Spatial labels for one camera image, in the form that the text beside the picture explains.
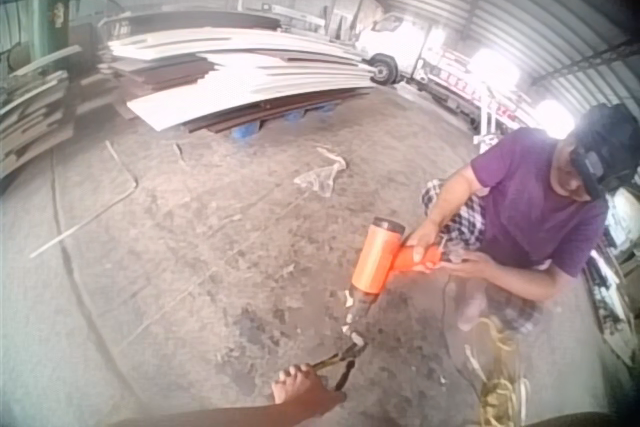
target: green machine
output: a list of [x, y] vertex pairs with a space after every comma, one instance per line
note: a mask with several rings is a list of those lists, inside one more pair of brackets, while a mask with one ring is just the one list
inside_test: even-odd
[[29, 0], [31, 62], [69, 46], [69, 0]]

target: warehouse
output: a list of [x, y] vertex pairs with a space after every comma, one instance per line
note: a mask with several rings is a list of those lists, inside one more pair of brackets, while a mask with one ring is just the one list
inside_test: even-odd
[[[385, 271], [355, 337], [347, 313], [374, 218], [421, 232], [430, 181], [530, 127], [561, 142], [549, 139], [598, 104], [624, 104], [621, 129], [637, 125], [630, 11], [627, 0], [0, 0], [0, 424], [265, 405], [279, 371], [352, 340], [347, 400], [317, 425], [611, 412], [637, 368], [633, 169], [601, 199], [606, 228], [586, 267], [530, 331], [459, 329], [464, 284], [431, 264]], [[412, 255], [400, 236], [384, 244], [388, 269]], [[450, 240], [436, 244], [445, 263]], [[320, 375], [333, 385], [341, 372]], [[500, 382], [508, 395], [491, 390]]]

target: orange power drill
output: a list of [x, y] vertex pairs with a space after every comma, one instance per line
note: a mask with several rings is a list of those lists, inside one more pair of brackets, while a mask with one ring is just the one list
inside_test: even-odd
[[350, 298], [347, 300], [347, 324], [343, 327], [351, 334], [352, 326], [367, 315], [378, 300], [392, 272], [410, 271], [421, 265], [436, 269], [442, 260], [443, 239], [440, 245], [431, 245], [419, 262], [413, 260], [413, 247], [402, 245], [405, 228], [393, 220], [375, 217], [369, 226], [364, 247], [351, 278]]

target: pliers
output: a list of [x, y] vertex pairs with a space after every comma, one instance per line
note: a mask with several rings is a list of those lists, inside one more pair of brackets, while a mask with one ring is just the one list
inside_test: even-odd
[[338, 379], [338, 382], [336, 382], [336, 386], [333, 388], [333, 390], [339, 392], [344, 388], [347, 380], [349, 380], [349, 375], [356, 366], [356, 358], [359, 357], [366, 348], [366, 343], [352, 342], [342, 352], [338, 352], [336, 354], [333, 354], [331, 357], [327, 357], [320, 362], [316, 362], [311, 366], [311, 368], [316, 372], [320, 372], [321, 370], [324, 370], [333, 365], [339, 364], [341, 362], [346, 362], [347, 364], [345, 365], [344, 372], [342, 372], [342, 375]]

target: metal roof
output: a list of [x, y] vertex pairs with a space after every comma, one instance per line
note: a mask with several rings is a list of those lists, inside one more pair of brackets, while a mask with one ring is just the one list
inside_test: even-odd
[[[611, 49], [629, 38], [631, 19], [621, 0], [377, 1], [387, 12], [440, 24], [452, 37], [501, 52], [523, 71], [521, 87], [534, 97], [555, 98], [574, 114], [599, 102], [624, 102], [640, 117], [640, 61], [619, 60], [620, 52], [638, 49]], [[607, 62], [578, 62], [601, 51], [609, 52]]]

